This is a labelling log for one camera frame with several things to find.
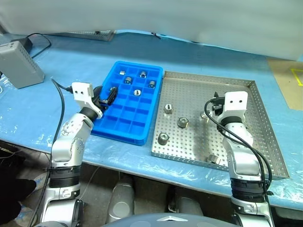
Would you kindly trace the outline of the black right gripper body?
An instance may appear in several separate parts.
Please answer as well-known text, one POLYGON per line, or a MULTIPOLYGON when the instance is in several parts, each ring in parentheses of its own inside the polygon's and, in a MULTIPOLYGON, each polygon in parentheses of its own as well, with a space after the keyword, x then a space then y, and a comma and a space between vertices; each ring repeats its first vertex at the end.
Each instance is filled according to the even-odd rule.
POLYGON ((225 97, 214 97, 211 99, 212 110, 216 116, 219 116, 223 113, 223 106, 225 103, 225 97))

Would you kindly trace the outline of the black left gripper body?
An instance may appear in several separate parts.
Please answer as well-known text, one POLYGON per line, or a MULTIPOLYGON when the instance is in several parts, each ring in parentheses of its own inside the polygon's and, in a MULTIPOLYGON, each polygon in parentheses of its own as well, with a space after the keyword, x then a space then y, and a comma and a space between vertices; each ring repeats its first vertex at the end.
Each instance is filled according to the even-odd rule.
POLYGON ((108 109, 108 100, 102 99, 100 97, 103 86, 97 86, 93 89, 94 97, 93 104, 98 107, 101 111, 106 111, 108 109))

